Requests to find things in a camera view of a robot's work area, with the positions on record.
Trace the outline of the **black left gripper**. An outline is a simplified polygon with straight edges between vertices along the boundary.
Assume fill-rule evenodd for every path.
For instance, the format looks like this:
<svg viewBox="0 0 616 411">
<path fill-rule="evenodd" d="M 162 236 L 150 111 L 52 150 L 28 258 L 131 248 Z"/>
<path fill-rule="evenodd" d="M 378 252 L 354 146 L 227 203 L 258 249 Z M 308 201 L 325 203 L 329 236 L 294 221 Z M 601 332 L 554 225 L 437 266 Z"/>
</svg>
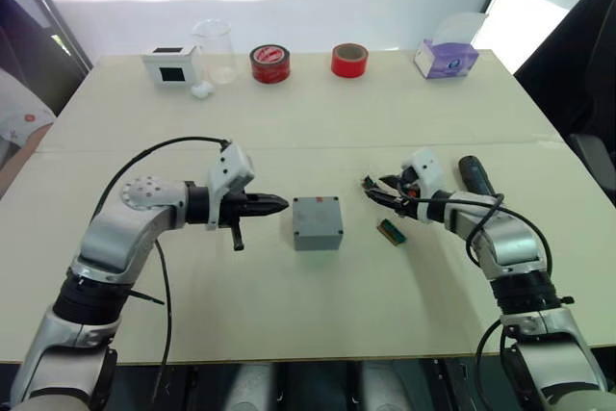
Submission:
<svg viewBox="0 0 616 411">
<path fill-rule="evenodd" d="M 235 251 L 244 250 L 240 220 L 245 210 L 247 217 L 265 217 L 281 213 L 289 207 L 288 201 L 270 193 L 228 193 L 220 203 L 218 227 L 231 231 Z"/>
</svg>

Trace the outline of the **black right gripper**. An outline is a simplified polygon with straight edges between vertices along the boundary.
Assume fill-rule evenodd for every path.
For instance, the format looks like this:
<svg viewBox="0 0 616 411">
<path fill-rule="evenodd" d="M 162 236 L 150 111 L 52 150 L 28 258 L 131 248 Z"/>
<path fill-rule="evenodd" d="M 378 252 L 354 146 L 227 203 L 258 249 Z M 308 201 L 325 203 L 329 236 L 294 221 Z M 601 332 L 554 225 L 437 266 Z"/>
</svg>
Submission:
<svg viewBox="0 0 616 411">
<path fill-rule="evenodd" d="M 409 218 L 418 218 L 419 176 L 416 170 L 407 167 L 400 174 L 383 175 L 378 180 L 388 187 L 396 189 L 400 199 L 398 196 L 393 196 L 379 188 L 369 188 L 365 190 L 365 194 L 370 200 L 396 213 L 400 211 L 402 204 L 402 214 Z"/>
</svg>

